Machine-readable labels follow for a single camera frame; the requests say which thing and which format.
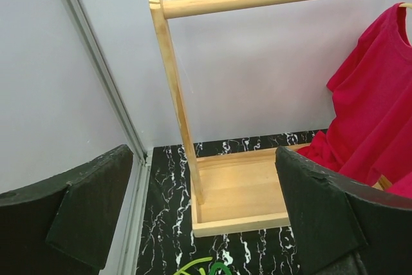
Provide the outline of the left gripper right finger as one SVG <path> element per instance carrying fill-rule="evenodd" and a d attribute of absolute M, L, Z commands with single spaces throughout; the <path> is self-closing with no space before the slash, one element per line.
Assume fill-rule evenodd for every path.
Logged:
<path fill-rule="evenodd" d="M 286 147 L 275 165 L 303 274 L 411 274 L 411 199 Z"/>

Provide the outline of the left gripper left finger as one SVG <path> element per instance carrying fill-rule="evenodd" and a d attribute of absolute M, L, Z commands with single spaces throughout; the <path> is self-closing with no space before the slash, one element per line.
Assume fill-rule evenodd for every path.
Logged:
<path fill-rule="evenodd" d="M 106 266 L 133 165 L 122 144 L 1 193 L 1 274 L 98 274 Z"/>

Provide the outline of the magenta pink shirt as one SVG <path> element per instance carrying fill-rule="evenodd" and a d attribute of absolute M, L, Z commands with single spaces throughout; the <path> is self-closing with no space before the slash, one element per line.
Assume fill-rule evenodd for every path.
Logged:
<path fill-rule="evenodd" d="M 385 10 L 327 83 L 335 118 L 299 153 L 366 185 L 411 197 L 411 44 L 407 8 Z"/>

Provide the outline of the dark green hanger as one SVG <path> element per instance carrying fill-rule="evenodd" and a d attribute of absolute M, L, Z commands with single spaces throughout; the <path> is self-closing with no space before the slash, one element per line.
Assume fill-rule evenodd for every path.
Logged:
<path fill-rule="evenodd" d="M 232 275 L 231 270 L 222 262 L 215 262 L 209 270 L 209 275 L 217 275 L 222 272 L 224 275 Z"/>

